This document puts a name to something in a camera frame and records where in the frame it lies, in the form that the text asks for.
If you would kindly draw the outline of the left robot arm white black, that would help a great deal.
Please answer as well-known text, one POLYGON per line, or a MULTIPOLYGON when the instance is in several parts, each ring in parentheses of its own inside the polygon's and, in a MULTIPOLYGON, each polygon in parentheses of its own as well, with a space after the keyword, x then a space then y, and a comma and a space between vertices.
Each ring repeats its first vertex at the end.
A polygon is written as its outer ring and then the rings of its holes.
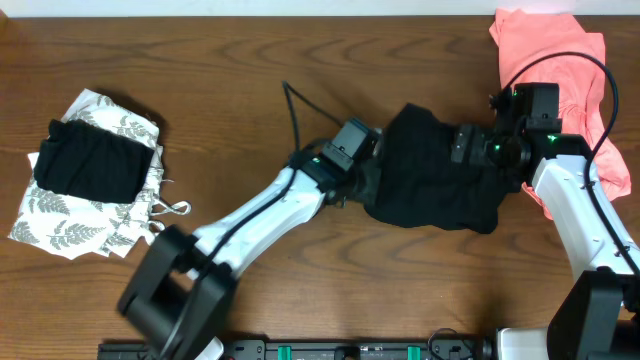
POLYGON ((374 201, 383 134, 356 118, 295 150, 276 179, 226 217, 187 234, 162 230, 118 301, 154 359, 219 359, 239 279, 278 239, 324 206, 374 201))

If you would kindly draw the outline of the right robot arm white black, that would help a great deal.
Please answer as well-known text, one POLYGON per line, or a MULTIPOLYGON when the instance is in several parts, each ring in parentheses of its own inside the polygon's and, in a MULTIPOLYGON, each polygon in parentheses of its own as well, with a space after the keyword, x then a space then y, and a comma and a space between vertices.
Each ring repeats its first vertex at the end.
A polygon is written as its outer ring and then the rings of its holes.
POLYGON ((494 127, 459 126, 451 159, 532 187, 575 279, 546 327, 498 331, 494 358, 638 358, 639 248, 604 192, 586 140, 562 131, 558 85, 521 83, 490 105, 494 127))

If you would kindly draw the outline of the black polo shirt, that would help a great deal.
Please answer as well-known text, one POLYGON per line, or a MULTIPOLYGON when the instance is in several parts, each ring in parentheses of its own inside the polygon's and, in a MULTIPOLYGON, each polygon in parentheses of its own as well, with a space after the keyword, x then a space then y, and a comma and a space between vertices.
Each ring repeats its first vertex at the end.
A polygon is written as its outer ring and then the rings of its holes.
POLYGON ((496 168, 453 163, 454 135, 430 110, 406 104, 385 128, 381 178, 368 215, 404 228, 493 232, 500 204, 519 189, 496 168))

